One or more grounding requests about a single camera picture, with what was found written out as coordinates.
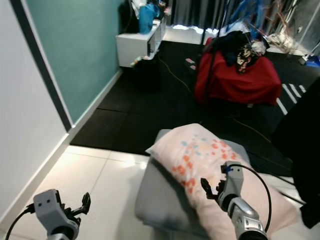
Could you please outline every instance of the pillow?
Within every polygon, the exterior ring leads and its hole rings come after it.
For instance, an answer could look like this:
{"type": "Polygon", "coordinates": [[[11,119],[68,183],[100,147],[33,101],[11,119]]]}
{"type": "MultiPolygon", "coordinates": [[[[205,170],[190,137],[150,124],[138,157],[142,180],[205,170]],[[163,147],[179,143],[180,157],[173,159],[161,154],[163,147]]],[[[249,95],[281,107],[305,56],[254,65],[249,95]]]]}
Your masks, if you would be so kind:
{"type": "MultiPolygon", "coordinates": [[[[171,130],[147,150],[174,178],[184,186],[190,204],[196,209],[201,225],[212,240],[236,240],[235,228],[228,214],[215,200],[207,199],[200,179],[206,178],[215,191],[224,178],[220,166],[226,161],[238,161],[249,166],[240,155],[217,136],[199,124],[190,124],[171,130]]],[[[251,205],[266,226],[269,213],[267,192],[252,172],[243,170],[241,197],[251,205]]],[[[268,186],[272,216],[268,236],[294,224],[297,210],[280,193],[268,186]]]]}

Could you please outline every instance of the teal wall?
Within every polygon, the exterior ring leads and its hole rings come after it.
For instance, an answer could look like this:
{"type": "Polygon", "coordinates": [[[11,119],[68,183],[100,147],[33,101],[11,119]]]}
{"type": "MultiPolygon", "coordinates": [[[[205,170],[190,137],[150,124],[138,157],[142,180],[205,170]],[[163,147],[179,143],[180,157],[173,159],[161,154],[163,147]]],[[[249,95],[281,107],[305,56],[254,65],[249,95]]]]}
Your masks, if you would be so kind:
{"type": "Polygon", "coordinates": [[[123,0],[27,0],[49,64],[75,123],[119,70],[123,0]]]}

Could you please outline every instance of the red cloth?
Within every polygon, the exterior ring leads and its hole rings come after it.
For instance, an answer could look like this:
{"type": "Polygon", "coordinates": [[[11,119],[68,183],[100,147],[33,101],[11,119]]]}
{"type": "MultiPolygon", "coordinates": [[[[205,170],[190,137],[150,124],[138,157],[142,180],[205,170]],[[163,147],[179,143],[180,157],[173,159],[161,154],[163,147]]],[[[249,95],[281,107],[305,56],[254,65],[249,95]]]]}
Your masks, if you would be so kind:
{"type": "MultiPolygon", "coordinates": [[[[212,54],[207,53],[200,62],[195,86],[195,98],[199,103],[205,101],[211,59],[212,54]]],[[[220,98],[242,104],[275,105],[282,90],[279,76],[268,58],[259,57],[254,65],[246,68],[244,74],[239,74],[235,64],[230,67],[226,65],[219,51],[215,55],[212,79],[208,87],[209,98],[220,98]]]]}

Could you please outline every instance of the gray cushion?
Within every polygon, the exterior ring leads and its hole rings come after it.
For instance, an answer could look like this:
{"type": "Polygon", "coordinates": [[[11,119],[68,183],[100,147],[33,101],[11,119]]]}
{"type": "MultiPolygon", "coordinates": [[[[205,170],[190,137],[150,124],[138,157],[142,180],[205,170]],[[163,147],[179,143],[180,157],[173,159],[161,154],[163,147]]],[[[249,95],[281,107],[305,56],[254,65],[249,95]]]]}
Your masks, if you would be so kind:
{"type": "MultiPolygon", "coordinates": [[[[170,129],[161,130],[156,141],[169,131],[170,129]]],[[[249,163],[243,146],[224,141],[249,163]]],[[[196,211],[190,206],[184,188],[152,157],[145,169],[138,192],[135,215],[144,224],[152,227],[209,238],[199,223],[196,211]]]]}

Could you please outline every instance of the white shelf unit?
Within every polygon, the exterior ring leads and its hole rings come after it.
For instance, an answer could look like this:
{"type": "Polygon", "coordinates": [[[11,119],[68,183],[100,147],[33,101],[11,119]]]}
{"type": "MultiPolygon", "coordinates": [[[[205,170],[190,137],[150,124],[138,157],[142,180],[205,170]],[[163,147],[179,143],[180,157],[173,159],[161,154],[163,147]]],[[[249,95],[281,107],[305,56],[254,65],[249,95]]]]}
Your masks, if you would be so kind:
{"type": "Polygon", "coordinates": [[[152,60],[166,33],[166,18],[154,20],[151,32],[148,34],[120,34],[116,36],[116,49],[119,65],[131,68],[131,63],[138,57],[152,60]]]}

